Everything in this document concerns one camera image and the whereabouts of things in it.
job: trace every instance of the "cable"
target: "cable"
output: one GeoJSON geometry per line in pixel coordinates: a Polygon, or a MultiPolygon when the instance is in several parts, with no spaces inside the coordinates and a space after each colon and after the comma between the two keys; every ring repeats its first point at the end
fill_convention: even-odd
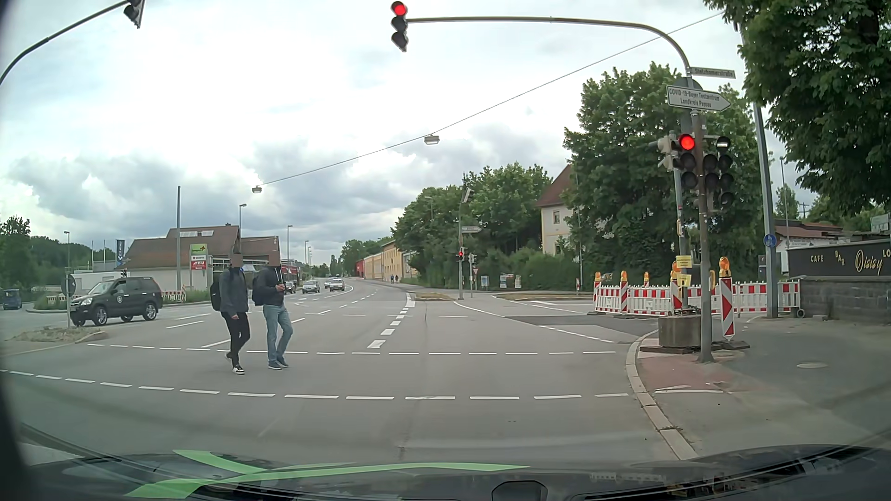
{"type": "MultiPolygon", "coordinates": [[[[688,25],[686,25],[686,26],[681,26],[681,27],[678,28],[678,29],[674,29],[674,30],[672,30],[672,31],[669,31],[669,32],[667,32],[667,34],[668,34],[668,35],[671,35],[671,34],[673,34],[673,33],[677,33],[678,31],[681,31],[681,30],[683,30],[683,29],[687,29],[687,28],[691,28],[691,27],[693,27],[693,26],[696,26],[697,24],[700,24],[701,22],[705,22],[705,21],[712,20],[712,19],[714,19],[714,18],[716,18],[716,17],[718,17],[718,16],[721,16],[721,15],[723,15],[723,14],[722,14],[721,12],[719,12],[719,13],[717,13],[717,14],[708,16],[708,17],[706,17],[706,18],[702,18],[702,19],[700,19],[699,21],[694,21],[694,22],[692,22],[692,23],[690,23],[690,24],[688,24],[688,25]]],[[[359,160],[359,159],[361,159],[361,158],[363,158],[363,157],[367,157],[367,156],[369,156],[369,155],[373,155],[374,153],[384,152],[384,151],[386,151],[386,150],[390,150],[390,149],[396,148],[396,147],[398,147],[398,146],[402,146],[403,144],[409,144],[409,143],[411,143],[411,142],[413,142],[413,141],[417,141],[417,140],[419,140],[419,139],[423,139],[425,136],[429,136],[429,135],[431,135],[431,134],[436,134],[437,132],[442,132],[442,131],[446,130],[447,128],[454,127],[454,126],[456,126],[456,125],[462,123],[463,121],[472,119],[472,118],[474,118],[474,117],[476,117],[476,116],[478,116],[478,115],[480,115],[480,114],[482,114],[482,113],[485,113],[486,111],[489,111],[489,110],[492,110],[492,109],[494,109],[494,108],[497,108],[497,107],[501,106],[502,104],[509,103],[509,102],[513,101],[514,99],[517,99],[518,97],[522,97],[522,96],[524,96],[524,95],[526,95],[526,94],[529,94],[530,92],[536,91],[536,90],[538,90],[538,89],[540,89],[540,88],[542,88],[542,87],[544,87],[544,86],[548,86],[548,85],[550,85],[550,84],[552,84],[552,83],[554,83],[554,82],[556,82],[556,81],[558,81],[558,80],[564,79],[564,78],[569,77],[569,76],[571,76],[571,75],[575,75],[575,74],[578,73],[579,71],[587,70],[588,68],[591,68],[591,67],[592,67],[593,65],[595,65],[595,64],[600,64],[600,63],[602,63],[602,62],[608,61],[608,60],[610,60],[610,59],[612,59],[612,58],[614,58],[614,57],[616,57],[616,56],[622,55],[622,54],[627,53],[627,52],[631,52],[632,50],[634,50],[634,49],[636,49],[636,48],[638,48],[638,47],[642,47],[642,46],[644,46],[644,45],[646,45],[646,44],[649,44],[649,43],[651,43],[651,42],[655,42],[656,40],[661,40],[661,39],[662,39],[662,37],[651,38],[650,40],[647,40],[646,42],[641,42],[641,43],[638,44],[638,45],[633,45],[633,46],[631,46],[631,47],[628,47],[628,48],[625,49],[625,50],[619,51],[619,52],[614,53],[614,54],[612,54],[612,55],[609,55],[609,56],[607,56],[607,57],[605,57],[605,58],[603,58],[603,59],[600,59],[600,60],[598,60],[598,61],[592,62],[591,64],[586,64],[585,66],[579,68],[578,70],[572,70],[572,71],[570,71],[569,73],[566,73],[565,75],[560,75],[559,77],[556,77],[556,78],[554,78],[554,79],[552,79],[552,80],[548,80],[547,82],[544,82],[544,83],[543,83],[542,85],[540,85],[540,86],[534,86],[534,87],[532,87],[531,89],[529,89],[529,90],[527,90],[527,91],[525,91],[525,92],[522,92],[522,93],[517,94],[517,95],[515,95],[515,96],[513,96],[513,97],[510,97],[510,98],[508,98],[508,99],[505,99],[504,101],[501,101],[500,103],[493,104],[492,106],[489,106],[488,108],[485,108],[485,109],[483,109],[483,110],[477,111],[476,113],[473,113],[472,115],[468,115],[467,117],[464,117],[463,119],[456,120],[456,121],[454,121],[454,122],[448,124],[448,125],[445,126],[445,127],[440,127],[440,128],[438,128],[438,129],[434,130],[433,132],[429,132],[429,133],[427,133],[427,134],[425,134],[425,135],[423,135],[423,136],[417,136],[417,137],[413,137],[413,138],[411,138],[411,139],[406,139],[405,141],[403,141],[403,142],[401,142],[401,143],[391,144],[390,146],[384,146],[383,148],[380,148],[379,150],[374,150],[373,152],[367,152],[367,153],[363,153],[363,154],[361,154],[361,155],[356,155],[355,157],[353,157],[353,158],[351,158],[351,159],[341,160],[341,161],[339,161],[339,162],[331,163],[331,164],[328,164],[328,165],[325,165],[325,166],[322,166],[322,167],[313,168],[313,169],[311,169],[311,170],[307,170],[307,171],[300,172],[300,173],[297,173],[297,174],[292,174],[292,175],[290,175],[290,176],[282,177],[282,178],[280,178],[280,179],[275,179],[274,181],[267,181],[267,182],[265,182],[265,183],[260,183],[260,184],[257,185],[257,186],[271,185],[271,184],[273,184],[273,183],[278,183],[278,182],[280,182],[280,181],[286,181],[286,180],[288,180],[288,179],[292,179],[292,178],[294,178],[294,177],[305,176],[306,174],[312,174],[312,173],[314,173],[314,172],[318,172],[318,171],[320,171],[320,170],[325,170],[325,169],[327,169],[327,168],[337,167],[338,165],[347,163],[347,162],[349,162],[349,161],[359,160]]]]}

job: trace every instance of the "sidewalk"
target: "sidewalk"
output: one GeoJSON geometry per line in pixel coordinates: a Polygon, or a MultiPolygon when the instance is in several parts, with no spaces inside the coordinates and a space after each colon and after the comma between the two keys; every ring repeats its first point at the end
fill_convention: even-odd
{"type": "Polygon", "coordinates": [[[716,351],[713,364],[637,353],[648,393],[697,453],[853,443],[891,426],[891,328],[759,317],[736,332],[752,348],[716,351]]]}

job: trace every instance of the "street name sign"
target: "street name sign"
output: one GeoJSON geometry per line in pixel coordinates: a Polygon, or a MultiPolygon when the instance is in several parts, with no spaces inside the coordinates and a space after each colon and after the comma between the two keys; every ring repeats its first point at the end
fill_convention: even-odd
{"type": "Polygon", "coordinates": [[[736,71],[719,70],[718,68],[700,68],[699,66],[690,66],[691,75],[699,75],[700,77],[730,78],[736,79],[736,71]]]}

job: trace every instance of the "windshield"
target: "windshield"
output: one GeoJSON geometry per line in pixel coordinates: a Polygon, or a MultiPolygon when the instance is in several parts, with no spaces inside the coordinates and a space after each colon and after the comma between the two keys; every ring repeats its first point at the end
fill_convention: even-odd
{"type": "Polygon", "coordinates": [[[271,485],[884,444],[891,1],[4,15],[23,450],[271,485]]]}

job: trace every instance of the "banner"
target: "banner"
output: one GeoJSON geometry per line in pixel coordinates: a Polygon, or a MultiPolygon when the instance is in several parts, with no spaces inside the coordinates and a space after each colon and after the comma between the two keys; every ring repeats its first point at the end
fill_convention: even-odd
{"type": "Polygon", "coordinates": [[[117,254],[118,254],[118,264],[117,264],[117,266],[119,267],[119,266],[122,266],[122,265],[124,264],[124,241],[123,241],[123,240],[116,240],[115,243],[117,244],[117,245],[116,245],[116,248],[117,248],[117,254]]]}

